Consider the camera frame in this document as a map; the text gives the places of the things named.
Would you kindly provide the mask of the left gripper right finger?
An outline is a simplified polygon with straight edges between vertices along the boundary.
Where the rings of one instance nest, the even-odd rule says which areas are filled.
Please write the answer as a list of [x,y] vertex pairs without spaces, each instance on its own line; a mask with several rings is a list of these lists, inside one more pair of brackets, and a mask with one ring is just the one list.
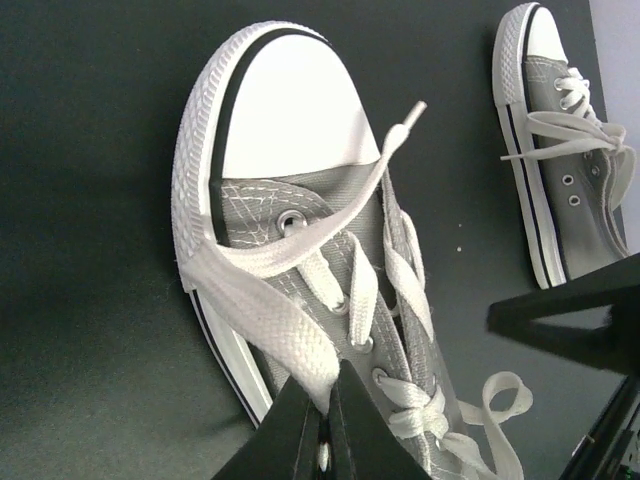
[[328,413],[329,479],[419,480],[429,475],[390,432],[353,365],[340,362]]

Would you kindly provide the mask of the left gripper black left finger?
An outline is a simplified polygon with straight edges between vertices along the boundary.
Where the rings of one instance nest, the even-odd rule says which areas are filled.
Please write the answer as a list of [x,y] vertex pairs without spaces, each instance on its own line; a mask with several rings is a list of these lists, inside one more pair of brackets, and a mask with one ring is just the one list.
[[323,417],[292,378],[249,441],[214,480],[313,480]]

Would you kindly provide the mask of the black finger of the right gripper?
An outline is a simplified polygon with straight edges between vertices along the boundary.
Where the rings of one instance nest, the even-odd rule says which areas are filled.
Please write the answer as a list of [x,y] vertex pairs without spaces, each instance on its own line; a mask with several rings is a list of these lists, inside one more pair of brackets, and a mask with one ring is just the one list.
[[[545,318],[609,309],[594,329]],[[639,373],[639,256],[632,255],[546,290],[496,302],[487,330],[546,353],[622,375]]]

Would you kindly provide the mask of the grey sneaker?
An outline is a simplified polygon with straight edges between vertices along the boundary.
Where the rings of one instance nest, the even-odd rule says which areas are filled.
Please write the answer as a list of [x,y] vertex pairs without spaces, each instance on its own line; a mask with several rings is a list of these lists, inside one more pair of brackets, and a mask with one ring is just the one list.
[[614,213],[633,181],[636,152],[623,126],[598,118],[590,82],[570,66],[541,4],[518,5],[501,19],[492,92],[539,287],[629,257]]
[[270,20],[201,71],[176,141],[171,220],[179,276],[254,424],[289,379],[321,410],[350,362],[391,434],[434,479],[520,479],[502,424],[533,396],[512,372],[482,402],[455,393],[422,254],[389,164],[426,105],[383,141],[328,40]]

